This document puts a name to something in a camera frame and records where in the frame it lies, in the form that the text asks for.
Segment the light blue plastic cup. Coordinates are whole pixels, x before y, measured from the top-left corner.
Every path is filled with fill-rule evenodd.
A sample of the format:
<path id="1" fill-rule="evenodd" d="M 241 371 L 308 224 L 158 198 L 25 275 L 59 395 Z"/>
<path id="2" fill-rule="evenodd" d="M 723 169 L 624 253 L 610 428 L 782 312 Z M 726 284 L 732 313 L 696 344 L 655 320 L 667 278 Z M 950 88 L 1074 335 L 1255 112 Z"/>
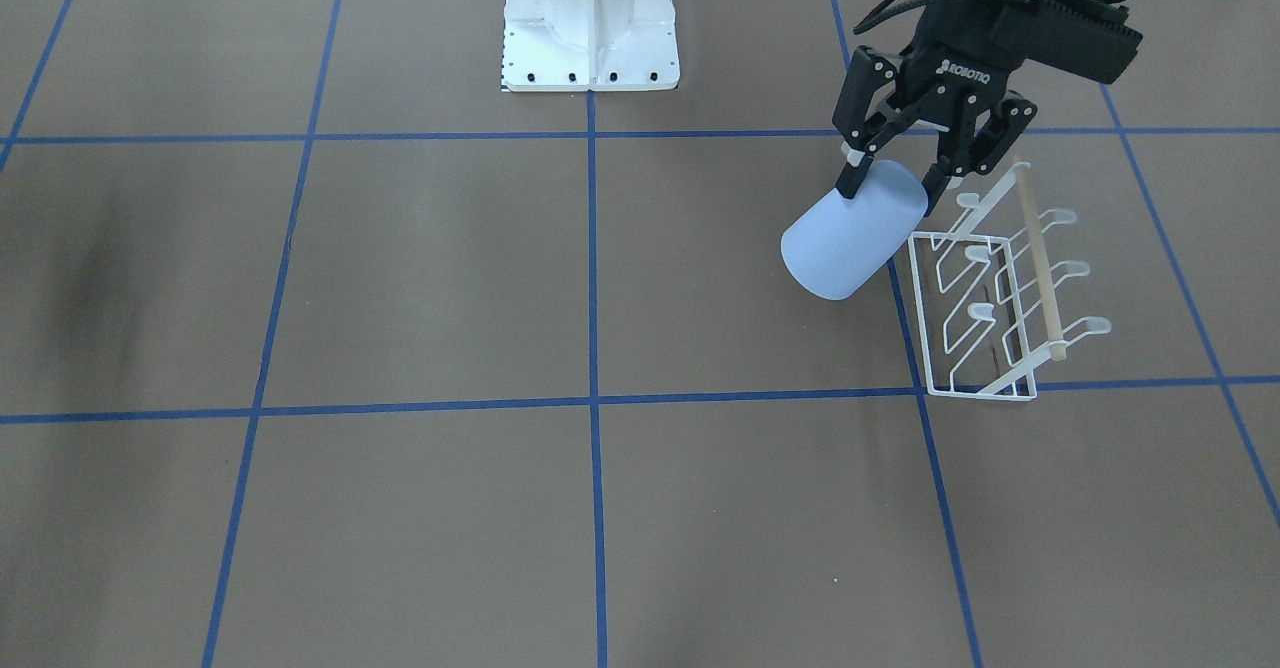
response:
<path id="1" fill-rule="evenodd" d="M 913 171 L 891 159 L 870 163 L 851 197 L 835 188 L 783 232 L 780 250 L 788 273 L 823 299 L 847 299 L 916 229 L 929 206 Z"/>

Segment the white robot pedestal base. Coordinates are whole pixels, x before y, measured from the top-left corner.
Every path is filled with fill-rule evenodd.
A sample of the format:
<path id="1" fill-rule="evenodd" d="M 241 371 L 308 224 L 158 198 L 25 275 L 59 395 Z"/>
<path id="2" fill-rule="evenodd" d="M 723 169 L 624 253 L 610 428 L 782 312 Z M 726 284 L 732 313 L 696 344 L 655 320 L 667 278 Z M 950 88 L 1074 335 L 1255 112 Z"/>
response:
<path id="1" fill-rule="evenodd" d="M 675 0 L 506 0 L 500 86 L 516 93 L 681 83 Z"/>

